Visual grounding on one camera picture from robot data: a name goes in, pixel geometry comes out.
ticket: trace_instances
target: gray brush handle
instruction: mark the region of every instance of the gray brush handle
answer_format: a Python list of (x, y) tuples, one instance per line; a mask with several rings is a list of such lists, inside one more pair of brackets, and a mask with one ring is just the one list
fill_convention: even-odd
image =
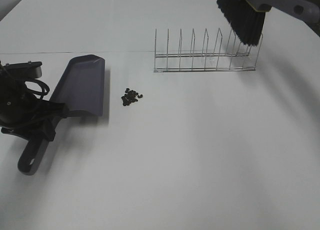
[(306, 23), (320, 21), (320, 9), (316, 4), (306, 0), (247, 0), (252, 7), (263, 11), (267, 6), (275, 7)]

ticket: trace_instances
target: white table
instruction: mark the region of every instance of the white table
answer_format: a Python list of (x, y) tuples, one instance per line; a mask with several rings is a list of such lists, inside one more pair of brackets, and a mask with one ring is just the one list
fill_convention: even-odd
[(87, 53), (110, 75), (104, 117), (62, 121), (34, 176), (0, 135), (0, 229), (319, 229), (319, 38), (272, 10), (256, 72), (153, 73), (154, 29), (192, 27), (228, 26), (215, 0), (23, 0), (0, 22), (2, 62), (42, 61), (52, 89)]

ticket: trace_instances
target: pile of seeds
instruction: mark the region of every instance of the pile of seeds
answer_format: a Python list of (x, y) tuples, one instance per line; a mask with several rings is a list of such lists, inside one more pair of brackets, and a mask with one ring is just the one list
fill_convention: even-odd
[(143, 95), (139, 95), (138, 92), (134, 91), (134, 90), (130, 90), (129, 88), (126, 88), (125, 90), (125, 95), (121, 97), (122, 101), (123, 101), (123, 106), (128, 106), (131, 103), (137, 102), (138, 99), (136, 98), (138, 97), (139, 99), (143, 97)]

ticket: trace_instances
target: black bristles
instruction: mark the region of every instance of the black bristles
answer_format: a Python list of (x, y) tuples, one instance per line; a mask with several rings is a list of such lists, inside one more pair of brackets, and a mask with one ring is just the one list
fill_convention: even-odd
[(257, 46), (266, 14), (256, 12), (245, 0), (217, 0), (219, 9), (244, 45)]

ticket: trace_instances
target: metal dish rack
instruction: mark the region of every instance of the metal dish rack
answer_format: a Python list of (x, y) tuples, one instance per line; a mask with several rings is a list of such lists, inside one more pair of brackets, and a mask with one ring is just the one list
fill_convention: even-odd
[(196, 34), (192, 30), (189, 48), (183, 50), (183, 34), (180, 29), (178, 51), (169, 50), (169, 29), (167, 30), (166, 49), (157, 51), (157, 30), (154, 39), (154, 72), (227, 72), (255, 71), (263, 35), (258, 46), (245, 46), (231, 29), (227, 43), (218, 28), (213, 50), (209, 50), (210, 38), (205, 29), (202, 50), (195, 50)]

